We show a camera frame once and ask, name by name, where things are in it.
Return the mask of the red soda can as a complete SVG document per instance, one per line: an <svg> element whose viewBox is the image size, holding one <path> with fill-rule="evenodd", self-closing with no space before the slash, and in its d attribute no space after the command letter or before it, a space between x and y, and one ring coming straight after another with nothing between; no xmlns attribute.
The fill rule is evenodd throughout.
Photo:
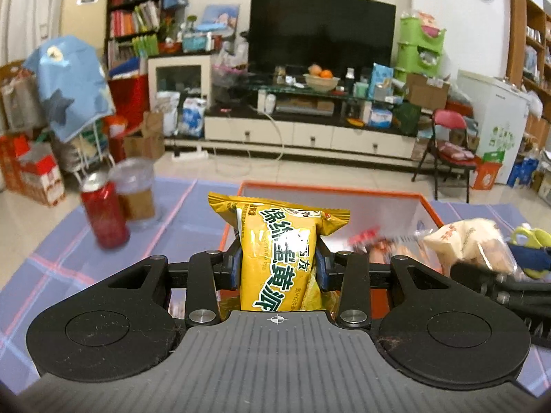
<svg viewBox="0 0 551 413"><path fill-rule="evenodd" d="M80 198L96 242L103 249L116 249L130 239L115 184L106 172L89 174L80 186Z"/></svg>

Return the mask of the green plastic drawer unit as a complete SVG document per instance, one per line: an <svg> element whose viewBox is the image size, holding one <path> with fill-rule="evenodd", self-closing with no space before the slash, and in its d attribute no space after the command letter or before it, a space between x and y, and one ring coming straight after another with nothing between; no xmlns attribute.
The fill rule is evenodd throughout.
<svg viewBox="0 0 551 413"><path fill-rule="evenodd" d="M436 77L444 53L446 29L419 10L405 11L400 19L394 77L405 82L410 74Z"/></svg>

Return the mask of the beige floor air conditioner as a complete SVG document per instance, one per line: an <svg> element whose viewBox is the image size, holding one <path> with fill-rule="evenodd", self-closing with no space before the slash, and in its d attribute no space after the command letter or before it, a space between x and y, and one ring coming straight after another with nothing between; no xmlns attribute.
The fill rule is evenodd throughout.
<svg viewBox="0 0 551 413"><path fill-rule="evenodd" d="M107 0L62 0L60 35L73 35L102 55L106 13Z"/></svg>

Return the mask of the red white carton box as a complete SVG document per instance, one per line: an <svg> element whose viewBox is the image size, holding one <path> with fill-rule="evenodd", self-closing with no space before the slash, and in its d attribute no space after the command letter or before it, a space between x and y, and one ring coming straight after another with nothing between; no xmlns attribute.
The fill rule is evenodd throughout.
<svg viewBox="0 0 551 413"><path fill-rule="evenodd" d="M1 137L1 173L6 188L45 206L64 199L63 176L51 147L24 135Z"/></svg>

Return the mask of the clear bag of pastries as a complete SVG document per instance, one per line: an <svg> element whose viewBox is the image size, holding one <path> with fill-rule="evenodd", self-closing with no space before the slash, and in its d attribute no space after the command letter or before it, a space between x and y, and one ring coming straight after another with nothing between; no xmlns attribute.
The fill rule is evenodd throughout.
<svg viewBox="0 0 551 413"><path fill-rule="evenodd" d="M522 270L492 220L474 218L453 222L425 236L423 242L436 253L446 276L450 276L455 264L466 263L522 278Z"/></svg>

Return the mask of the white cabinet with glass door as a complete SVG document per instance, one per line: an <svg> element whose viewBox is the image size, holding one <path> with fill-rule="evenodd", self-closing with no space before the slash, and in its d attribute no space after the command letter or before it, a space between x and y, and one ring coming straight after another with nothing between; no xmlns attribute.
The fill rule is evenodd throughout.
<svg viewBox="0 0 551 413"><path fill-rule="evenodd" d="M164 113L165 137L177 133L187 99L201 99L206 108L212 105L212 63L208 52L177 52L147 59L149 106Z"/></svg>

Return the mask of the white TV console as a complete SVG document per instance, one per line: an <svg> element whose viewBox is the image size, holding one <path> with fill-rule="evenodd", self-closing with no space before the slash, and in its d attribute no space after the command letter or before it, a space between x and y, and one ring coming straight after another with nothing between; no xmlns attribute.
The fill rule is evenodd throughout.
<svg viewBox="0 0 551 413"><path fill-rule="evenodd" d="M208 116L205 137L210 141L316 148L391 159L410 159L416 143L414 137L396 133L304 122L273 122L264 116Z"/></svg>

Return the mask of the yellow snack packet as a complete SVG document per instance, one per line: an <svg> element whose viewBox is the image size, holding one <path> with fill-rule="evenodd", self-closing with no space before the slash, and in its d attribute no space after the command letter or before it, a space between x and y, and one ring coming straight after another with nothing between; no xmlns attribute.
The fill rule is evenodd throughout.
<svg viewBox="0 0 551 413"><path fill-rule="evenodd" d="M316 281L318 237L346 226L345 209L280 200L208 194L210 207L237 229L242 248L240 308L308 311L323 308Z"/></svg>

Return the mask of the wooden shelf unit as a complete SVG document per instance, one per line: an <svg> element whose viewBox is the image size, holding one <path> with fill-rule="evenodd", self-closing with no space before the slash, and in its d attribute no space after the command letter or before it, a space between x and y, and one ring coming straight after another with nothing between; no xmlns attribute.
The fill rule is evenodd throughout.
<svg viewBox="0 0 551 413"><path fill-rule="evenodd" d="M537 93L550 121L550 16L532 0L510 0L506 76L517 88Z"/></svg>

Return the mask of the red folding chair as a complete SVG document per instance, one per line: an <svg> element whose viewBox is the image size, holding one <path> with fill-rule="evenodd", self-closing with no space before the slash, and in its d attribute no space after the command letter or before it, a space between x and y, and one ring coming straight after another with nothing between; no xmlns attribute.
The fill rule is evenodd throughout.
<svg viewBox="0 0 551 413"><path fill-rule="evenodd" d="M449 140L441 140L438 138L436 128L441 127L448 129L449 131L458 130L463 133L462 142L456 145ZM433 157L433 186L434 198L438 199L439 192L439 166L446 166L447 172L442 178L444 183L453 173L458 171L461 178L465 182L466 189L466 202L470 202L470 177L471 173L476 170L475 155L468 150L468 135L467 135L467 122L465 117L456 111L437 109L430 116L430 128L432 129L432 136L429 137L429 141L425 147L420 162L414 171L411 178L411 182L417 180L422 165L427 156Z"/></svg>

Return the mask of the purple plaid tablecloth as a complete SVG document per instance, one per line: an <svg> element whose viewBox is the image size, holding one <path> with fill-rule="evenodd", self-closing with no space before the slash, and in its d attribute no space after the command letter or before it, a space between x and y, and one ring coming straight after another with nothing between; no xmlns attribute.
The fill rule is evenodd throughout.
<svg viewBox="0 0 551 413"><path fill-rule="evenodd" d="M132 233L121 249L105 251L94 239L83 210L63 219L1 293L1 379L21 393L39 379L26 348L34 318L59 301L138 262L145 253L183 261L232 239L207 202L209 192L235 194L233 184L162 179L154 194L160 220ZM333 399L359 388L363 398L390 403L407 390L436 396L392 368L374 344L330 325L321 314L235 313L227 325L201 328L183 339L175 356L154 369L164 387L186 396L219 389L241 405L296 405L302 394Z"/></svg>

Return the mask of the red-brown snack packet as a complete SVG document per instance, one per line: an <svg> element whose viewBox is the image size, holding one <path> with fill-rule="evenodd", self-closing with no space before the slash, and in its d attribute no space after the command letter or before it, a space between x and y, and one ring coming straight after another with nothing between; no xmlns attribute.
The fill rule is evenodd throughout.
<svg viewBox="0 0 551 413"><path fill-rule="evenodd" d="M356 252L365 252L369 250L374 244L378 243L381 240L379 234L380 227L374 226L370 229L364 229L360 233L352 236L348 241L347 245Z"/></svg>

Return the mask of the black television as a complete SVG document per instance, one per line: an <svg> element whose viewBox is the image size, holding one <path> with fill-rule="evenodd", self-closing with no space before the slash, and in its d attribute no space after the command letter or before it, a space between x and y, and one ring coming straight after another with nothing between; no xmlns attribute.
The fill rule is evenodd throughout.
<svg viewBox="0 0 551 413"><path fill-rule="evenodd" d="M250 0L248 62L255 73L316 64L343 77L391 63L396 7L375 0Z"/></svg>

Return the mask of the brown cardboard box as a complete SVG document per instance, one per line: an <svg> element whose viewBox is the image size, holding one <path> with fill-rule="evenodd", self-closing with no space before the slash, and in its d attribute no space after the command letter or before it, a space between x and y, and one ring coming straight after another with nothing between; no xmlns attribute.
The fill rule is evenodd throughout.
<svg viewBox="0 0 551 413"><path fill-rule="evenodd" d="M446 107L450 84L436 77L409 74L406 79L406 100L429 110Z"/></svg>

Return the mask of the fruit bowl with oranges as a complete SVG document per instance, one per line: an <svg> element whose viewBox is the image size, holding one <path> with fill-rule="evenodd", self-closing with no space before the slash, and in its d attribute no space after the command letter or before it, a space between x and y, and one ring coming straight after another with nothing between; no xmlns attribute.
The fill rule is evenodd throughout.
<svg viewBox="0 0 551 413"><path fill-rule="evenodd" d="M303 77L307 87L316 92L332 92L339 82L339 78L334 77L330 70L323 69L317 64L310 65Z"/></svg>

